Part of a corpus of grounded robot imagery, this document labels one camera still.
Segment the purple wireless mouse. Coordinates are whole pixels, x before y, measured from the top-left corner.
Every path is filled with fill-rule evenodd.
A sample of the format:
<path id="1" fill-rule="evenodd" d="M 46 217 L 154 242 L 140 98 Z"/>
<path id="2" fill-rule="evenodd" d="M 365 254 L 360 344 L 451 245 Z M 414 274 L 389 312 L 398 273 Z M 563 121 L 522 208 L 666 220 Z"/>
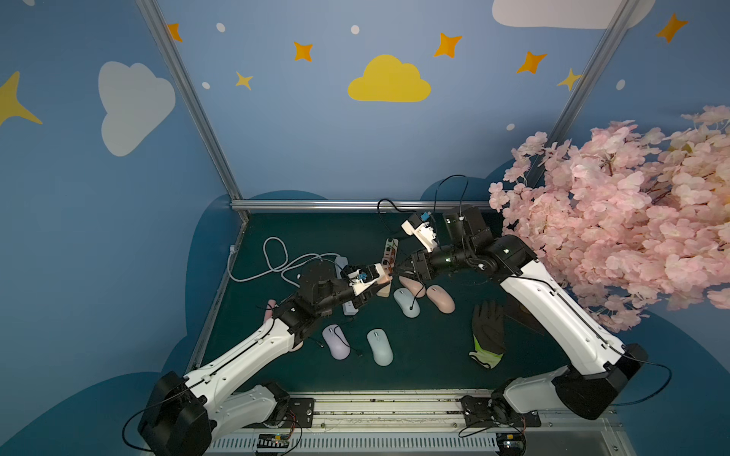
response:
<path id="1" fill-rule="evenodd" d="M 340 326 L 332 324 L 322 331 L 322 339 L 329 348 L 332 357 L 338 361 L 346 359 L 351 353 L 351 347 Z"/>

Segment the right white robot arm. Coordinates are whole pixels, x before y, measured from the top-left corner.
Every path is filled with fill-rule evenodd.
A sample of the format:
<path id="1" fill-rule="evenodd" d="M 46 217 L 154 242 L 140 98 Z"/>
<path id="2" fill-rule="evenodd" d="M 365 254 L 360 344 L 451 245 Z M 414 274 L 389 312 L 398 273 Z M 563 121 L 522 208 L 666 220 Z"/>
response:
<path id="1" fill-rule="evenodd" d="M 465 205 L 444 215 L 451 244 L 441 246 L 426 212 L 401 225 L 420 241 L 403 274 L 432 280 L 443 272 L 470 269 L 498 284 L 560 345 L 568 365 L 515 378 L 492 394 L 492 407 L 509 418 L 536 410 L 569 410 L 595 420 L 648 361 L 638 344 L 625 345 L 594 321 L 562 289 L 528 245 L 514 235 L 494 237 L 478 208 Z"/>

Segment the light green wireless mouse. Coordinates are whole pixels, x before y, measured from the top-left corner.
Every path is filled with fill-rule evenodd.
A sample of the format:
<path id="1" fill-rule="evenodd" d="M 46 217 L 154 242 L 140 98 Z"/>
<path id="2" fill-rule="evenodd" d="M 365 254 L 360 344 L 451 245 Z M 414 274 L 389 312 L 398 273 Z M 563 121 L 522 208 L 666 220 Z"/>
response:
<path id="1" fill-rule="evenodd" d="M 374 361 L 380 367 L 387 367 L 394 361 L 394 353 L 389 338 L 382 329 L 374 329 L 367 334 Z"/>

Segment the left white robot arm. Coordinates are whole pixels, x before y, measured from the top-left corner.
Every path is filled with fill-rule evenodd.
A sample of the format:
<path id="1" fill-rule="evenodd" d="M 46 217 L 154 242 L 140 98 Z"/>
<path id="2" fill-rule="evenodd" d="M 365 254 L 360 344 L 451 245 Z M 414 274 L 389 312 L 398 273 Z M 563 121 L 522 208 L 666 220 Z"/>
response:
<path id="1" fill-rule="evenodd" d="M 318 260 L 300 276 L 300 286 L 275 307 L 270 319 L 219 358 L 185 375 L 168 372 L 137 412 L 138 433 L 155 455 L 202 455 L 217 437 L 270 419 L 284 393 L 256 387 L 235 401 L 232 394 L 263 367 L 292 352 L 346 302 L 360 305 L 378 288 L 380 265 L 340 272 Z"/>

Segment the cream red power strip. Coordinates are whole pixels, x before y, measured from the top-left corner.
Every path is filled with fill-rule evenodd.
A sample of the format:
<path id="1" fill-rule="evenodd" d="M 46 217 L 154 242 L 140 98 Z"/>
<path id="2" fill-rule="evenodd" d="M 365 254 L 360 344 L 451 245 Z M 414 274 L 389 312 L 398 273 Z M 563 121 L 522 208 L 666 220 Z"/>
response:
<path id="1" fill-rule="evenodd" d="M 395 270 L 395 260 L 397 259 L 398 245 L 399 245 L 398 239 L 395 239 L 394 237 L 389 237 L 389 239 L 386 239 L 381 264 L 382 264 L 383 270 L 387 273 L 388 277 L 390 278 L 390 281 L 388 282 L 388 284 L 386 286 L 384 286 L 382 289 L 380 289 L 378 291 L 378 296 L 380 298 L 389 298 L 389 296 L 391 294 L 391 288 L 392 288 L 393 276 L 394 276 L 394 270 Z"/>

